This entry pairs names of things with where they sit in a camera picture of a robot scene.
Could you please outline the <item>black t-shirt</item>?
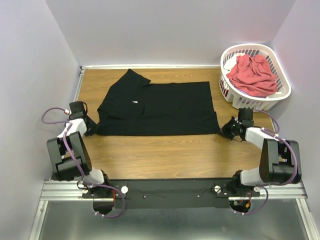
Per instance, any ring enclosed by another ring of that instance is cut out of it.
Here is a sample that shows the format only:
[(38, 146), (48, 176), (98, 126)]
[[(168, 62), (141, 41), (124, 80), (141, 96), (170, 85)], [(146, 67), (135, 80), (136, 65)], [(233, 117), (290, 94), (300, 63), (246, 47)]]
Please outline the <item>black t-shirt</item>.
[(210, 83), (152, 83), (129, 69), (97, 109), (100, 136), (218, 134)]

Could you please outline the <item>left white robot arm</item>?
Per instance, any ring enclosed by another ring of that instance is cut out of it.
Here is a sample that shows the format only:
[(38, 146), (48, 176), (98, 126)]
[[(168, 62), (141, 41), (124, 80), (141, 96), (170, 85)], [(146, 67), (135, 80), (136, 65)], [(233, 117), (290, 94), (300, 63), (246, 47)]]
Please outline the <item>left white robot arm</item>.
[(41, 121), (53, 125), (54, 122), (45, 121), (46, 114), (51, 110), (61, 110), (68, 115), (63, 121), (64, 129), (57, 137), (46, 143), (53, 179), (57, 181), (76, 181), (77, 187), (84, 194), (95, 198), (107, 198), (112, 190), (102, 185), (110, 183), (103, 170), (96, 169), (85, 146), (83, 136), (90, 137), (97, 124), (88, 116), (87, 104), (83, 101), (74, 101), (69, 109), (53, 107), (44, 112)]

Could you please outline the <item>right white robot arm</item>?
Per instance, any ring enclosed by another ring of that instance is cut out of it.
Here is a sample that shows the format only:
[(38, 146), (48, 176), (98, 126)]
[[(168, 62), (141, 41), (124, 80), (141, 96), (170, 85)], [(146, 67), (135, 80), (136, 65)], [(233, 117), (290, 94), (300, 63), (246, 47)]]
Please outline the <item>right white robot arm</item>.
[(300, 147), (295, 140), (285, 140), (278, 130), (258, 127), (254, 124), (252, 108), (240, 108), (221, 129), (221, 135), (229, 140), (240, 137), (261, 150), (259, 166), (250, 170), (238, 170), (223, 190), (236, 195), (255, 187), (299, 184), (302, 179)]

